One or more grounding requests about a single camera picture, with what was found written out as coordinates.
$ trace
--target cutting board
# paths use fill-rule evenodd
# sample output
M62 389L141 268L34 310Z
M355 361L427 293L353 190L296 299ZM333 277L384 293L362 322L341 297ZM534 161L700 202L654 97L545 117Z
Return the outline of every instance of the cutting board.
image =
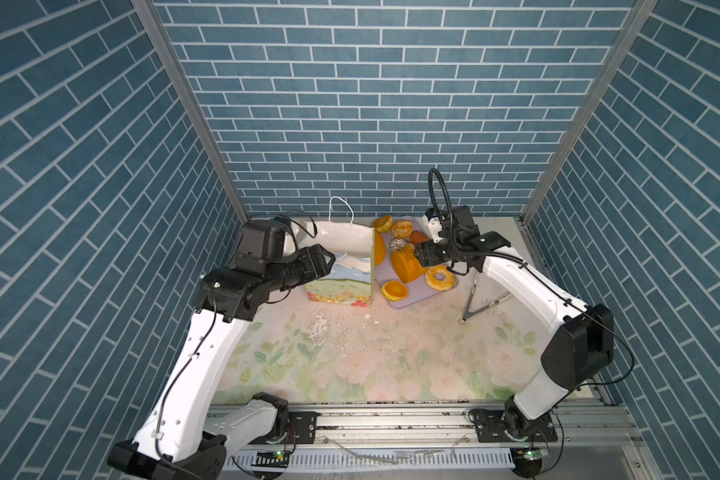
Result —
M405 215L394 219L395 222L398 220L410 220L411 222L413 222L414 230L421 230L422 232L424 232L424 228L422 227L421 222L419 222L418 219L413 216ZM376 281L378 282L378 285L380 287L383 286L385 283L389 282L390 280L400 280L398 278L398 275L394 272L394 269L392 268L392 262L390 261L392 249L389 248L389 241L394 238L394 235L392 235L392 232L390 231L386 234L382 234L382 238L384 239L384 245L386 245L387 247L387 255L384 257L383 262L381 262L379 265L376 265L376 270L374 272L376 275ZM458 279L456 280L454 287L456 287L456 285L458 285ZM408 297L404 298L403 300L398 300L397 302L392 302L387 299L387 303L389 303L390 307L396 310L400 310L401 308L405 308L406 306L421 302L422 300L426 300L427 298L430 298L432 296L439 295L443 292L448 292L448 290L435 290L434 288L427 285L427 281L424 279L424 275L421 275L419 278L417 278L411 283L405 283L405 286L408 288Z

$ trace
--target metal mounting plate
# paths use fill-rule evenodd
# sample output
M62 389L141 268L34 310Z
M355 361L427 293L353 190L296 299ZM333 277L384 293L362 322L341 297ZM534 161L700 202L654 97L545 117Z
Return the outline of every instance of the metal mounting plate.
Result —
M296 444L311 445L315 443L315 429L317 428L317 412L288 412L288 428L296 427ZM268 437L261 436L250 442L249 445L271 445L267 443ZM288 437L288 444L293 444L293 438Z
M475 431L478 434L478 442L480 443L500 443L512 442L514 439L510 437L504 427L504 421L501 416L504 414L502 410L486 410L484 408L474 408L470 410L470 417L474 420ZM557 441L557 432L550 414L547 413L539 418L539 423L533 432L525 432L524 436L530 438L535 436L534 441L547 442Z

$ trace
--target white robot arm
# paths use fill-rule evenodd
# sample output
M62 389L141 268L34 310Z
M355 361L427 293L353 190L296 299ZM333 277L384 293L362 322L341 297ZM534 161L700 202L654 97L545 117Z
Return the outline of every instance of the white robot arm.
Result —
M284 439L288 402L266 393L219 420L216 434L202 427L226 361L269 293L321 278L335 261L320 245L297 250L290 219L246 222L234 266L202 279L190 330L149 417L134 438L112 448L107 463L153 480L212 480L226 456L250 441Z
M438 208L433 177L438 178L447 212ZM552 340L541 355L542 368L516 395L507 400L504 421L516 438L533 435L538 418L610 364L614 358L614 318L603 305L589 306L561 289L528 264L510 243L496 232L480 234L469 208L451 206L440 172L430 170L433 207L422 217L432 240L416 246L423 266L451 261L466 262L480 274L497 281L534 314Z

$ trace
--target white paper bag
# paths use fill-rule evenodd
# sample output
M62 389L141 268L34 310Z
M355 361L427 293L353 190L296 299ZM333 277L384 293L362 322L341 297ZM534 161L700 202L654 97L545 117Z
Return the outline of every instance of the white paper bag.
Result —
M352 212L349 223L331 221L333 199L344 202ZM355 211L341 197L328 201L328 221L315 222L317 235L298 243L299 247L320 244L336 255L331 273L306 284L307 295L315 302L370 306L373 292L374 229L355 224Z

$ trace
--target floral mat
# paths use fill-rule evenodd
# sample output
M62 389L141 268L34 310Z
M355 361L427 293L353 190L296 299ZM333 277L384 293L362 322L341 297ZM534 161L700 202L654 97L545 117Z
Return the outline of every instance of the floral mat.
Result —
M310 403L504 400L540 368L551 335L513 296L459 325L473 278L402 310L378 286L370 307L310 302L299 287L260 308L212 402L242 404L261 391ZM506 293L482 276L472 310Z

